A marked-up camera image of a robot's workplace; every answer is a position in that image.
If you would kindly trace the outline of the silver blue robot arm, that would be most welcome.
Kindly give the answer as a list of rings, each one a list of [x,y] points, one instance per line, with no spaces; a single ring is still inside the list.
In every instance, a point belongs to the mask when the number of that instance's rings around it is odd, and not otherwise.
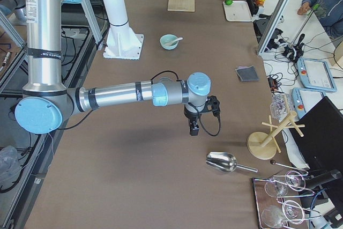
[[[103,88],[67,88],[62,83],[61,6],[64,1],[26,0],[28,82],[15,109],[18,124],[34,134],[47,134],[72,115],[101,107],[150,100],[155,106],[184,104],[190,134],[203,127],[201,115],[219,115],[210,95],[210,78],[195,72],[187,80],[163,78]]]

